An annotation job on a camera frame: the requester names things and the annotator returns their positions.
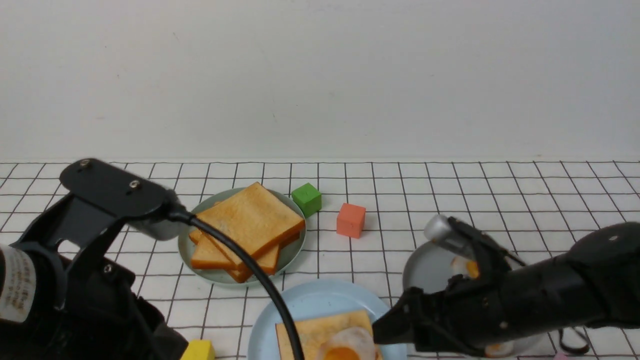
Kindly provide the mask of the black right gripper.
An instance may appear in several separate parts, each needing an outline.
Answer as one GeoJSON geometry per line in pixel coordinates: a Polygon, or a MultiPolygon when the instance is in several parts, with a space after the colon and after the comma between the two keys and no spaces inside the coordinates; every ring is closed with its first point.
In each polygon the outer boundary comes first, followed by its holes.
{"type": "Polygon", "coordinates": [[[500,296],[503,276],[453,276],[445,289],[411,286],[372,324],[378,345],[412,344],[426,353],[485,357],[486,348],[515,341],[500,296]]]}

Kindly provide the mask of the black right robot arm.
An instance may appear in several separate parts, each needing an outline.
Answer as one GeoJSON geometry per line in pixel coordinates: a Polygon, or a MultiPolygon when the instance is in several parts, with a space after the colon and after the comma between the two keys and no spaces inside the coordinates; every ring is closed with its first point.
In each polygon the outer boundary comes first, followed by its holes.
{"type": "Polygon", "coordinates": [[[496,344],[573,327],[639,328],[639,223],[600,228],[551,259],[518,259],[460,219],[435,216],[429,243],[476,262],[478,276],[454,275],[427,293],[405,289],[372,324],[375,344],[412,344],[426,353],[486,357],[496,344]]]}

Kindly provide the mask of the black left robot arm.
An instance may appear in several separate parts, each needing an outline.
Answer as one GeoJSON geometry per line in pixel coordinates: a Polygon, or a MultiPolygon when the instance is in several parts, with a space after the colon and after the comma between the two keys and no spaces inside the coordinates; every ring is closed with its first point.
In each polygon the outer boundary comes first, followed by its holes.
{"type": "Polygon", "coordinates": [[[3,360],[179,360],[188,340],[131,289],[135,274],[103,259],[62,308],[45,257],[1,246],[3,360]]]}

